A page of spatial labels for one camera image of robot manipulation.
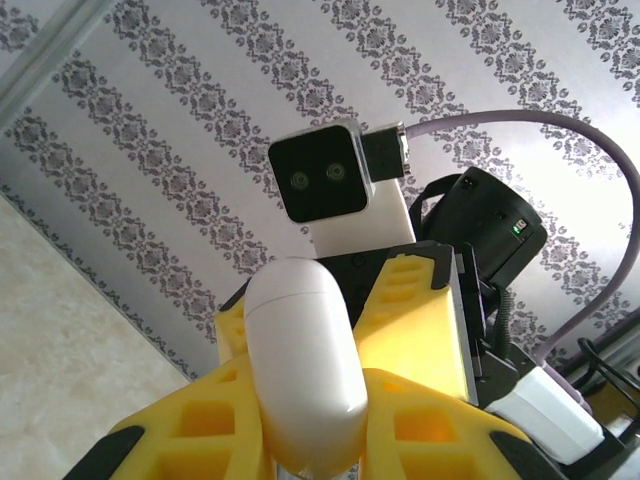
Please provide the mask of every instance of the black camera face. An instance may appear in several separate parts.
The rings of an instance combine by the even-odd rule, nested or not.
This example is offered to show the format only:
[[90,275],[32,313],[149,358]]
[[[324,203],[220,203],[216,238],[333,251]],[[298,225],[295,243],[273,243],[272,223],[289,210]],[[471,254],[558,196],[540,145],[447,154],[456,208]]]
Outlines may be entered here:
[[269,161],[287,215],[296,223],[361,212],[368,182],[359,137],[345,125],[330,125],[269,147]]

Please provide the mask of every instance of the white cylindrical part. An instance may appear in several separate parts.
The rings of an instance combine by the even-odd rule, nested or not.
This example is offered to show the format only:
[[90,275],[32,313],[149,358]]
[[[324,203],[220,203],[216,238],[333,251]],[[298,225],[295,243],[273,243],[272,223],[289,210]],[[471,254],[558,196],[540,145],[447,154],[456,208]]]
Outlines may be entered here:
[[364,448],[367,390],[336,280],[314,260],[276,260],[249,282],[244,309],[271,455],[307,477],[349,469]]

